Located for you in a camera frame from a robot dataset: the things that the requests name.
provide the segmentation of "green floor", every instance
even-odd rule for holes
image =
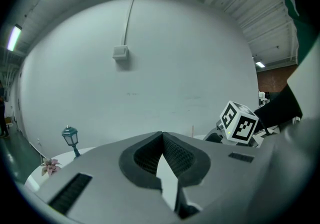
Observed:
[[[2,160],[14,179],[24,184],[34,169],[41,165],[41,158],[15,125],[10,128],[9,134],[10,138],[0,138]]]

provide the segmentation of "ceiling light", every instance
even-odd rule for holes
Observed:
[[[7,49],[11,52],[14,51],[15,49],[15,45],[17,43],[18,37],[21,33],[22,27],[20,27],[18,24],[16,24],[14,26],[14,28],[12,29],[11,35],[10,35],[10,39],[9,39],[9,43],[7,46]]]
[[[265,65],[263,65],[260,61],[256,62],[255,64],[257,64],[260,68],[264,68],[265,67]]]

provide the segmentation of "miniature lamp post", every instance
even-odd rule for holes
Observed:
[[[62,131],[62,136],[64,137],[66,143],[69,146],[73,147],[73,151],[75,153],[75,158],[80,157],[80,153],[76,147],[76,144],[78,144],[78,131],[77,129],[67,125],[66,128],[64,128],[64,130]]]

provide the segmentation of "gray surface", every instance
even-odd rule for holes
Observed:
[[[45,202],[77,173],[93,176],[67,214],[81,223],[261,223],[279,214],[305,187],[320,150],[320,119],[303,120],[283,133],[268,136],[260,148],[231,146],[170,132],[208,154],[210,169],[196,186],[183,188],[187,203],[200,210],[181,220],[158,191],[132,185],[118,166],[121,151],[154,134],[144,134],[95,148],[44,184]],[[254,156],[251,163],[228,157]]]
[[[266,140],[261,148],[254,148],[192,139],[174,132],[170,134],[204,151],[211,159],[210,169],[202,183],[183,188],[188,203],[198,210],[224,197],[230,189],[241,190],[244,185],[253,188],[270,160],[274,145],[272,137]],[[229,155],[232,152],[254,156],[254,160],[249,163],[231,158]]]
[[[82,223],[171,223],[179,220],[159,190],[135,186],[121,172],[119,157],[127,147],[154,132],[92,149],[52,176],[37,195],[46,203],[78,172],[93,179],[67,213]]]

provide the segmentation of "white wall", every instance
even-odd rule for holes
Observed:
[[[131,0],[112,0],[63,21],[32,49],[21,77],[28,139],[46,156],[152,131],[209,132],[228,100],[258,107],[252,54],[236,23],[197,0],[135,0],[130,60],[112,59]]]
[[[5,113],[7,117],[12,118],[12,122],[14,123],[14,117],[16,118],[18,127],[20,128],[22,126],[21,120],[19,118],[19,106],[18,106],[18,79],[20,75],[21,70],[18,70],[16,72],[16,75],[12,81],[12,85],[10,87],[10,97],[8,98],[8,102],[5,104]]]

